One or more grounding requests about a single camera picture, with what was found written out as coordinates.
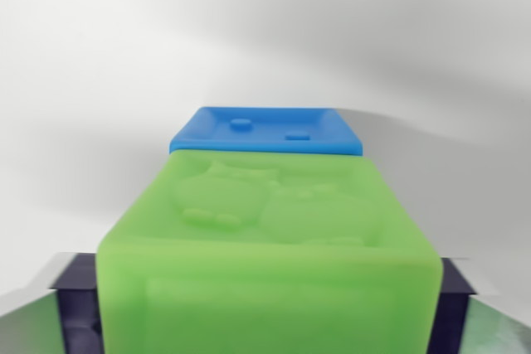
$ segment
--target embossed design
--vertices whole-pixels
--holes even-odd
[[[379,231],[377,210],[333,183],[276,188],[260,226],[281,242],[307,245],[370,245]]]
[[[276,169],[233,167],[213,161],[202,174],[176,184],[174,196],[183,220],[202,228],[239,230],[256,223],[272,190],[280,186]],[[223,200],[219,192],[230,192]]]

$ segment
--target green plastic box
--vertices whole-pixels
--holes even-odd
[[[106,354],[420,354],[442,265],[366,158],[179,150],[97,271]]]

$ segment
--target blue plastic box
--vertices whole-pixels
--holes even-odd
[[[363,155],[338,112],[318,108],[200,108],[170,143],[177,149]]]

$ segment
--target white backdrop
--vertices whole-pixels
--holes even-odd
[[[531,0],[0,0],[0,293],[95,251],[199,106],[343,110],[531,319]]]

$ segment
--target green container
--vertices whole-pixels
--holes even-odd
[[[191,150],[97,270],[106,354],[420,354],[442,275],[366,158]]]

